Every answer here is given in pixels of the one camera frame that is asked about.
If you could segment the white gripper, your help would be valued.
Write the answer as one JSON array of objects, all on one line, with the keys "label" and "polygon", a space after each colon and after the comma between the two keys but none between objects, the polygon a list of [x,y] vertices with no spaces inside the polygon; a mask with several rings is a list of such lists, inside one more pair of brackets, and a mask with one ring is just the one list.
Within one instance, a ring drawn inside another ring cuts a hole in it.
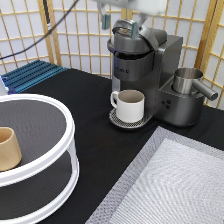
[{"label": "white gripper", "polygon": [[[96,2],[112,5],[128,10],[137,11],[147,15],[163,14],[166,10],[167,0],[95,0]],[[102,29],[110,27],[110,15],[105,14],[101,17]],[[131,20],[131,38],[138,37],[138,24]]]}]

